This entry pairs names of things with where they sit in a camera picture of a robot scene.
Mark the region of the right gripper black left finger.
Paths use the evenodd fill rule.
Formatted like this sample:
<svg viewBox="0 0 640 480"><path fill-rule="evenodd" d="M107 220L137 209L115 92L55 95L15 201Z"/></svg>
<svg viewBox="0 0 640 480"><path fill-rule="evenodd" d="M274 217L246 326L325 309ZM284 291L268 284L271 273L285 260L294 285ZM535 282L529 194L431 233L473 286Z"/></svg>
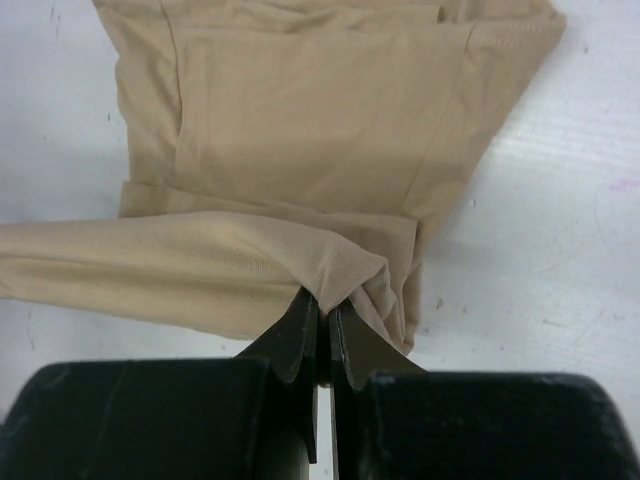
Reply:
<svg viewBox="0 0 640 480"><path fill-rule="evenodd" d="M300 291L231 358L56 363L1 428L5 479L305 479L319 307Z"/></svg>

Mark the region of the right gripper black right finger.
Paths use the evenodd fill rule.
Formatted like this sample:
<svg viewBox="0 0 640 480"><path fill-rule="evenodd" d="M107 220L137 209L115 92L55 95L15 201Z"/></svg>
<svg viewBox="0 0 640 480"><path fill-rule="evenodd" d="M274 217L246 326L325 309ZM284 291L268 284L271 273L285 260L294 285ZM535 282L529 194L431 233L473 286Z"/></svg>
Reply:
<svg viewBox="0 0 640 480"><path fill-rule="evenodd" d="M635 479L639 457L594 380L427 371L344 304L327 319L338 479Z"/></svg>

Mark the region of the beige t shirt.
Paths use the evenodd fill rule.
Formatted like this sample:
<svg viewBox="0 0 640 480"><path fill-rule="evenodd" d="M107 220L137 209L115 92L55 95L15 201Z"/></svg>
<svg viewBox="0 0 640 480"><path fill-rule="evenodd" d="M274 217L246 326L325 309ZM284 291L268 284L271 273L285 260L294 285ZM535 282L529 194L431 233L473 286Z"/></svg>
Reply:
<svg viewBox="0 0 640 480"><path fill-rule="evenodd" d="M115 219L5 224L1 294L250 339L300 290L401 353L421 265L566 19L547 1L99 1Z"/></svg>

